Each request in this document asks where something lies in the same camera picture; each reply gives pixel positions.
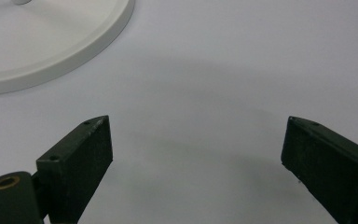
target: white surface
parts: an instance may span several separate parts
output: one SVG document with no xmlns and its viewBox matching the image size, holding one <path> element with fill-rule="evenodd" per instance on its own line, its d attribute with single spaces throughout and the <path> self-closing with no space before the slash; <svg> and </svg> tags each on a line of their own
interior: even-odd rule
<svg viewBox="0 0 358 224">
<path fill-rule="evenodd" d="M 115 161 L 79 223 L 336 223 L 280 155 L 290 115 L 358 143 L 358 1 L 138 1 L 97 57 L 0 95 L 0 175 L 104 114 Z"/>
<path fill-rule="evenodd" d="M 105 49 L 134 0 L 0 0 L 0 93 L 60 77 Z"/>
</svg>

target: brass screw hole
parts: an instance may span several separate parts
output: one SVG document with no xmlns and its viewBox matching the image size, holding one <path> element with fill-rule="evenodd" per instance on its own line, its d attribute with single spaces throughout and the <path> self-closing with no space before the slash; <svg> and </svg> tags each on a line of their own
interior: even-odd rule
<svg viewBox="0 0 358 224">
<path fill-rule="evenodd" d="M 16 186 L 20 182 L 20 178 L 16 175 L 8 176 L 0 179 L 0 189 L 9 189 Z"/>
</svg>

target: white plastic base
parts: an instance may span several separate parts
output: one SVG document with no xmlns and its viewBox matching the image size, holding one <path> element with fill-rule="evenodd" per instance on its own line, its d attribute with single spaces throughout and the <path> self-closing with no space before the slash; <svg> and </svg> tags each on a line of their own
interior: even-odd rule
<svg viewBox="0 0 358 224">
<path fill-rule="evenodd" d="M 60 77 L 106 48 L 135 0 L 0 0 L 0 93 Z"/>
</svg>

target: screw hole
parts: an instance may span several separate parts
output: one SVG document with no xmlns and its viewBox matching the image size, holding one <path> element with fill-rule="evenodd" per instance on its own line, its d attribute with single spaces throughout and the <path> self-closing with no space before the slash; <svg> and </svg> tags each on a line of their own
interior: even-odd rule
<svg viewBox="0 0 358 224">
<path fill-rule="evenodd" d="M 51 161 L 57 161 L 59 158 L 59 156 L 50 156 Z"/>
<path fill-rule="evenodd" d="M 20 182 L 20 178 L 18 176 L 9 176 L 3 179 L 0 179 L 0 189 L 8 189 L 11 188 L 17 183 Z"/>
</svg>

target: clamp jaw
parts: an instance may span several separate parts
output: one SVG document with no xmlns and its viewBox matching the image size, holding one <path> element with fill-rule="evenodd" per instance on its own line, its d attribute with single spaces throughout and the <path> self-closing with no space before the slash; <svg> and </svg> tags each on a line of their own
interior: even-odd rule
<svg viewBox="0 0 358 224">
<path fill-rule="evenodd" d="M 79 124 L 36 160 L 0 176 L 0 224 L 77 223 L 113 160 L 108 116 Z"/>
<path fill-rule="evenodd" d="M 282 164 L 337 223 L 358 224 L 358 145 L 319 123 L 290 117 Z"/>
</svg>

